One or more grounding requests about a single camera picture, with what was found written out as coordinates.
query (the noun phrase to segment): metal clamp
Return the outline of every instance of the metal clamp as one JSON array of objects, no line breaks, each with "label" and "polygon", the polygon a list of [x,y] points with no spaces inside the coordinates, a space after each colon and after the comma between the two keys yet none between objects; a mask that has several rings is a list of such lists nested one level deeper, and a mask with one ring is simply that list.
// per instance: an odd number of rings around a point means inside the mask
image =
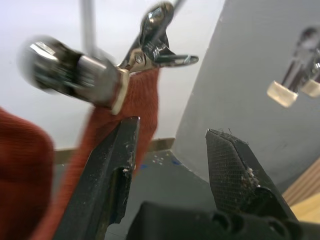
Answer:
[{"label": "metal clamp", "polygon": [[140,33],[119,65],[120,68],[133,73],[198,62],[197,56],[176,55],[169,49],[166,29],[174,17],[175,9],[170,2],[162,2],[147,12],[142,19]]},{"label": "metal clamp", "polygon": [[153,68],[195,64],[199,58],[175,55],[169,49],[166,29],[182,0],[173,6],[162,2],[143,17],[140,33],[121,64],[115,66],[95,44],[93,1],[81,0],[83,45],[86,54],[52,37],[37,37],[21,54],[23,76],[36,87],[53,89],[95,105],[120,112],[130,73]]},{"label": "metal clamp", "polygon": [[288,108],[296,101],[299,90],[312,98],[320,96],[320,26],[302,32],[282,82],[274,81],[267,94]]}]

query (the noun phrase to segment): wooden board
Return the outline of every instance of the wooden board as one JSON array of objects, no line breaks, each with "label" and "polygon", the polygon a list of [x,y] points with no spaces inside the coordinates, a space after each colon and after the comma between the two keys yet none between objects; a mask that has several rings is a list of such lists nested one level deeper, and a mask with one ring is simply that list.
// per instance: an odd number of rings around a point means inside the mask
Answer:
[{"label": "wooden board", "polygon": [[320,224],[320,193],[292,206],[291,210],[301,222]]},{"label": "wooden board", "polygon": [[320,193],[320,158],[316,160],[283,194],[289,206]]}]

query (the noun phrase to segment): red knit fabric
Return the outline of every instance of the red knit fabric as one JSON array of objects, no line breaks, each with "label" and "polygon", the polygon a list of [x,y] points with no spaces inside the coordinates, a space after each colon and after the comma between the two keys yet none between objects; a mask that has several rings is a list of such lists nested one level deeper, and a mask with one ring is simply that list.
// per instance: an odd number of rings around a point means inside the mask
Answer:
[{"label": "red knit fabric", "polygon": [[0,240],[27,239],[44,215],[53,158],[43,130],[0,108]]},{"label": "red knit fabric", "polygon": [[78,183],[92,149],[102,141],[122,119],[140,117],[140,129],[136,150],[136,170],[139,169],[158,123],[158,82],[159,70],[153,69],[133,75],[130,78],[127,96],[118,115],[111,115],[106,108],[95,107],[88,120],[80,145],[72,156],[60,186],[57,198],[47,213],[32,240],[52,239],[64,214],[69,199]]}]

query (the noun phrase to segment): gray floor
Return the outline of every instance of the gray floor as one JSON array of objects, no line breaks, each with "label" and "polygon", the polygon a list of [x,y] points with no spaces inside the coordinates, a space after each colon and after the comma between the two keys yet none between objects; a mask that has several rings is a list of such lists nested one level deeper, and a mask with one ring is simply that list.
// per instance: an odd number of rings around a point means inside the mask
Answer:
[{"label": "gray floor", "polygon": [[[53,191],[57,191],[65,165],[57,165]],[[142,202],[210,211],[216,208],[210,186],[184,166],[170,151],[150,152],[130,188],[125,216],[108,227],[108,240],[125,239]]]}]

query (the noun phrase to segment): white wall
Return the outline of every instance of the white wall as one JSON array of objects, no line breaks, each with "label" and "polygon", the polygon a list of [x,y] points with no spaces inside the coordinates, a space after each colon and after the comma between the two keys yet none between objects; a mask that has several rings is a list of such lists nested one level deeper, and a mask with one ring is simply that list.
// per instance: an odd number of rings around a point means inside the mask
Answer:
[{"label": "white wall", "polygon": [[[98,45],[119,63],[137,36],[143,14],[156,0],[96,0]],[[198,55],[200,62],[164,69],[159,80],[159,125],[155,138],[175,137],[224,0],[187,0],[167,30],[176,53]],[[44,128],[58,149],[77,143],[88,103],[50,95],[26,83],[16,67],[21,44],[34,35],[51,35],[82,49],[79,0],[0,2],[0,106]]]}]

